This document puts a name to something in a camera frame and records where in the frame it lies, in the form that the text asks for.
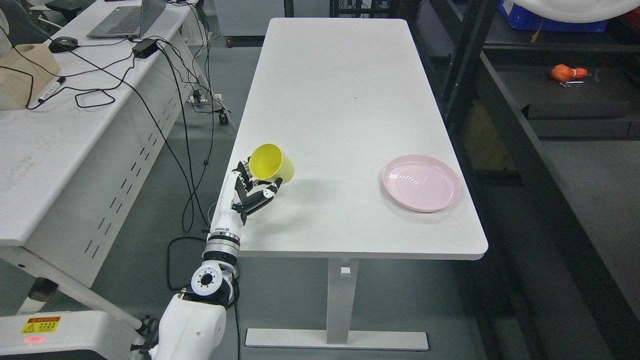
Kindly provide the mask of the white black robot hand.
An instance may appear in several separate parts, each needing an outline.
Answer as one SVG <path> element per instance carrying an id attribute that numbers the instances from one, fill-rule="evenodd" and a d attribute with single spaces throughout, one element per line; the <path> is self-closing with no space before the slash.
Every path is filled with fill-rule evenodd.
<path id="1" fill-rule="evenodd" d="M 247 217 L 271 202 L 278 193 L 283 178 L 260 180 L 249 169 L 251 157 L 245 157 L 227 175 L 217 202 L 217 219 L 213 220 L 209 234 L 240 239 L 241 228 Z"/>

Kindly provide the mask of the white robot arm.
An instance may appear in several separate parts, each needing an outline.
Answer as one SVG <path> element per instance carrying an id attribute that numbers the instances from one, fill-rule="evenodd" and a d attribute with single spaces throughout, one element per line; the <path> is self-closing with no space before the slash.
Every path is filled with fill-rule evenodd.
<path id="1" fill-rule="evenodd" d="M 149 351 L 153 360 L 208 360 L 221 344 L 227 309 L 238 298 L 241 235 L 238 227 L 210 231 L 201 265 L 160 319 L 158 343 Z"/>

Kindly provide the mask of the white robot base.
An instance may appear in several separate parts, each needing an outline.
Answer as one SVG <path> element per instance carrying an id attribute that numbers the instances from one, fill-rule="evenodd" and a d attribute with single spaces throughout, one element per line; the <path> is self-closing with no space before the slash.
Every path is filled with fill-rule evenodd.
<path id="1" fill-rule="evenodd" d="M 144 340 L 126 322 L 98 310 L 3 316 L 3 360 L 142 360 Z"/>

